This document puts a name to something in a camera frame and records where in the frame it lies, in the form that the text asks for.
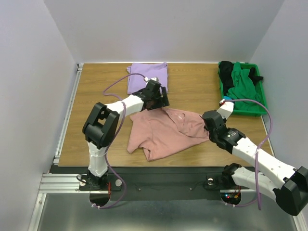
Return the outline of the pink printed t shirt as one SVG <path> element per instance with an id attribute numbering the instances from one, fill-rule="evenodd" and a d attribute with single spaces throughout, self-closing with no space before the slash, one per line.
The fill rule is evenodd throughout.
<path id="1" fill-rule="evenodd" d="M 198 113 L 172 108 L 144 110 L 130 116 L 127 151 L 142 148 L 147 161 L 166 158 L 209 140 Z"/>

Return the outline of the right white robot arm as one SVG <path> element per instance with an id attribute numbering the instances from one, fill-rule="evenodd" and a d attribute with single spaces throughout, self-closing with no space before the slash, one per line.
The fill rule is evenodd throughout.
<path id="1" fill-rule="evenodd" d="M 255 168 L 252 172 L 237 164 L 230 165 L 221 176 L 225 187 L 239 185 L 258 190 L 292 216 L 305 208 L 308 204 L 307 168 L 295 168 L 257 148 L 242 132 L 226 127 L 226 120 L 216 110 L 205 112 L 202 119 L 213 143 Z"/>

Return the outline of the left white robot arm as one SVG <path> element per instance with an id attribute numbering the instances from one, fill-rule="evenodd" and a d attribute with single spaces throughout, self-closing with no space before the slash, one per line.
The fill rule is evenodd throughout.
<path id="1" fill-rule="evenodd" d="M 101 190 L 107 185 L 110 169 L 107 152 L 122 128 L 125 117 L 143 110 L 169 106 L 167 89 L 156 79 L 149 79 L 146 87 L 125 99 L 110 104 L 96 103 L 82 129 L 89 148 L 90 162 L 87 174 L 77 177 L 82 186 L 92 185 Z"/>

